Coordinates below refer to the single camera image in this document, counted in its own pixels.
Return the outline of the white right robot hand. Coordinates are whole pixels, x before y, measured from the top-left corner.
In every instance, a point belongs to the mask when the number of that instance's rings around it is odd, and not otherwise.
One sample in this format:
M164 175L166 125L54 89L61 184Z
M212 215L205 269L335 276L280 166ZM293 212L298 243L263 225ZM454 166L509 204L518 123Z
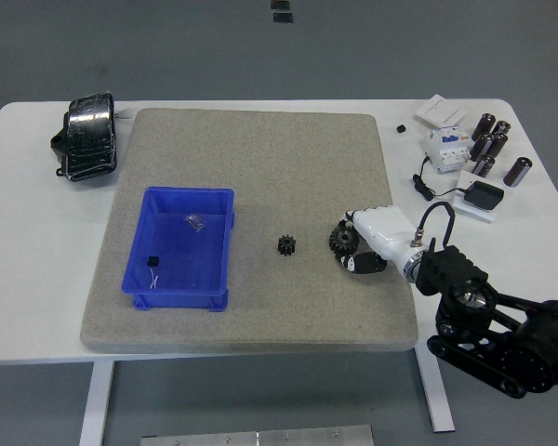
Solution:
M423 252L423 230L413 227L397 206L348 211L329 235L338 262L353 274L385 270L393 263L408 282L416 281Z

